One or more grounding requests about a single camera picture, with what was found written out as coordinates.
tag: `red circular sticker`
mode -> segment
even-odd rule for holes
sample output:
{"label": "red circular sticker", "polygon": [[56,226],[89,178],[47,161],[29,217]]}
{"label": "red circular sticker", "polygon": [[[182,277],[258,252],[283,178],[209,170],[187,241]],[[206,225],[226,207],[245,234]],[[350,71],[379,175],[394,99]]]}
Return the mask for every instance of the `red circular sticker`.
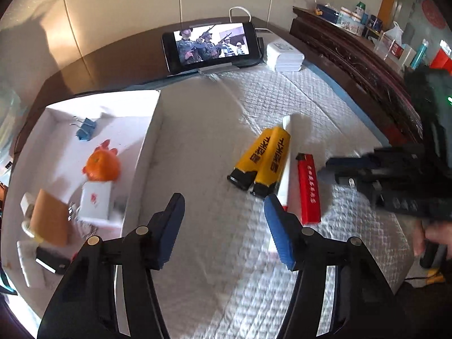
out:
{"label": "red circular sticker", "polygon": [[438,29],[446,27],[446,21],[432,0],[422,1],[422,11],[431,25]]}

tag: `red lighter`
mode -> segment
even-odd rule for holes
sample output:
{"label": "red lighter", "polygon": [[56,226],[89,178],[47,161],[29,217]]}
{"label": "red lighter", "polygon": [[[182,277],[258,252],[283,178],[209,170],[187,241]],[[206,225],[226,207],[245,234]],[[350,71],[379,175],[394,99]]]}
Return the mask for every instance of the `red lighter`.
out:
{"label": "red lighter", "polygon": [[301,224],[320,223],[320,198],[316,167],[312,154],[299,153],[298,181],[300,183]]}

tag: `white quilted pad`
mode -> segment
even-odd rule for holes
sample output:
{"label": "white quilted pad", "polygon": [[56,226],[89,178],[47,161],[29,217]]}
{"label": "white quilted pad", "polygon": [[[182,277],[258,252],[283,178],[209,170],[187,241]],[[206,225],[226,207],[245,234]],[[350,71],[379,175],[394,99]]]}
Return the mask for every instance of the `white quilted pad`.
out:
{"label": "white quilted pad", "polygon": [[[372,151],[380,143],[332,89],[307,68],[274,73],[265,65],[196,77],[162,90],[164,120],[150,165],[140,222],[173,192],[186,213],[171,256],[153,271],[171,338],[275,338],[296,273],[268,252],[263,202],[226,180],[265,127],[294,114],[292,151],[333,155]],[[356,191],[320,186],[325,237],[361,237],[395,290],[413,257],[394,215],[374,213]],[[289,200],[289,208],[297,205]],[[329,328],[334,269],[327,273],[319,334]]]}

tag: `blue box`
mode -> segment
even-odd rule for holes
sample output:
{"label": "blue box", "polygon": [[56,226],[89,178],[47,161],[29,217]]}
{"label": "blue box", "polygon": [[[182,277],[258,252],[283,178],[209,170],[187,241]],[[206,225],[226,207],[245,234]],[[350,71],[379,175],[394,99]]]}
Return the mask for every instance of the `blue box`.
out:
{"label": "blue box", "polygon": [[331,7],[317,4],[315,13],[317,16],[320,16],[333,24],[336,24],[338,21],[339,12]]}

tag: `white tray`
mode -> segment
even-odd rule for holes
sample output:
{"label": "white tray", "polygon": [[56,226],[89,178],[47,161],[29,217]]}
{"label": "white tray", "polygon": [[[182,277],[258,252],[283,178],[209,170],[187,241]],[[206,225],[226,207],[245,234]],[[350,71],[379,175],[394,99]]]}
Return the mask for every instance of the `white tray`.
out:
{"label": "white tray", "polygon": [[[94,148],[111,139],[118,149],[121,175],[112,197],[128,197],[123,227],[101,228],[97,235],[111,239],[127,234],[138,223],[143,185],[162,122],[159,91],[95,94],[48,106],[33,128],[17,160],[3,214],[1,261],[11,282],[30,308],[42,318],[61,276],[45,271],[46,289],[28,288],[19,264],[16,243],[28,237],[21,229],[20,200],[25,192],[37,196],[43,188],[64,202],[80,202],[81,172]],[[91,141],[75,137],[73,116],[97,121]],[[71,257],[83,244],[72,238],[60,252]]]}

